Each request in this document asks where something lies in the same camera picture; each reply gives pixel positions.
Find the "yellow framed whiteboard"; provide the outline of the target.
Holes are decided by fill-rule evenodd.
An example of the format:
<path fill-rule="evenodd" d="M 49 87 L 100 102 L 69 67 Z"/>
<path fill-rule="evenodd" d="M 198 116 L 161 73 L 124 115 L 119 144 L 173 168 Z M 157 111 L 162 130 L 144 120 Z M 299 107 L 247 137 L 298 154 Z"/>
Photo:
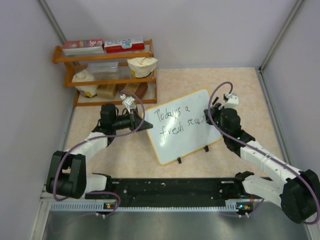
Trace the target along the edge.
<path fill-rule="evenodd" d="M 181 159 L 221 139 L 220 132 L 206 123 L 209 90 L 193 91 L 145 111 L 144 120 L 153 128 L 148 137 L 160 165 Z"/>

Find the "white black marker pen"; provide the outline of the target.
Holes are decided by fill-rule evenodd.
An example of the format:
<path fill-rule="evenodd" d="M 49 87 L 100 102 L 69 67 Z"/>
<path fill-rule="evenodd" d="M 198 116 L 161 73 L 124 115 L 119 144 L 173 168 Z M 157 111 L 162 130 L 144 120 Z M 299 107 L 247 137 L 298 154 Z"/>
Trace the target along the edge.
<path fill-rule="evenodd" d="M 217 96 L 214 100 L 213 100 L 213 102 L 211 103 L 211 106 L 213 107 L 215 104 L 216 104 L 216 102 L 218 101 L 218 99 L 219 99 L 219 97 Z M 203 114 L 203 116 L 200 118 L 200 120 L 199 120 L 199 122 L 200 123 L 202 123 L 204 120 L 207 120 L 207 113 L 205 113 L 206 112 L 206 110 L 204 110 L 203 111 L 204 112 L 204 114 Z"/>

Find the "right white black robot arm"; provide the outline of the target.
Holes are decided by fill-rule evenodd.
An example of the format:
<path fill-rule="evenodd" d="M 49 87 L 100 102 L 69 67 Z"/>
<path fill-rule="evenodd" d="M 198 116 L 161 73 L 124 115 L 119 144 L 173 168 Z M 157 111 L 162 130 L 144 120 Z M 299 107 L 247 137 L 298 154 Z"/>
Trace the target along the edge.
<path fill-rule="evenodd" d="M 311 223 L 320 220 L 320 180 L 312 171 L 300 170 L 279 159 L 242 129 L 241 118 L 233 108 L 223 108 L 216 103 L 204 111 L 205 121 L 214 126 L 223 137 L 227 149 L 249 161 L 263 171 L 268 179 L 245 171 L 235 176 L 233 192 L 239 198 L 252 194 L 282 209 L 294 223 L 308 224 L 307 219 L 316 215 Z"/>

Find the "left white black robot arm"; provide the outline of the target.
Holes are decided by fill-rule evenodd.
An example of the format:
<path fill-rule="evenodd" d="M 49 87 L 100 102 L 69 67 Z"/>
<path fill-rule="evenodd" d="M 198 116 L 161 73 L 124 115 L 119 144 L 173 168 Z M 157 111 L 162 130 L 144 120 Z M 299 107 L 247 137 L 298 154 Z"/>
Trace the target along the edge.
<path fill-rule="evenodd" d="M 87 174 L 87 163 L 118 137 L 118 130 L 129 129 L 132 134 L 152 128 L 151 123 L 139 116 L 136 107 L 119 114 L 114 104 L 102 105 L 100 119 L 85 140 L 67 151 L 53 153 L 46 180 L 47 193 L 73 199 L 97 193 L 109 198 L 114 191 L 113 185 L 108 183 L 110 177 L 102 173 Z"/>

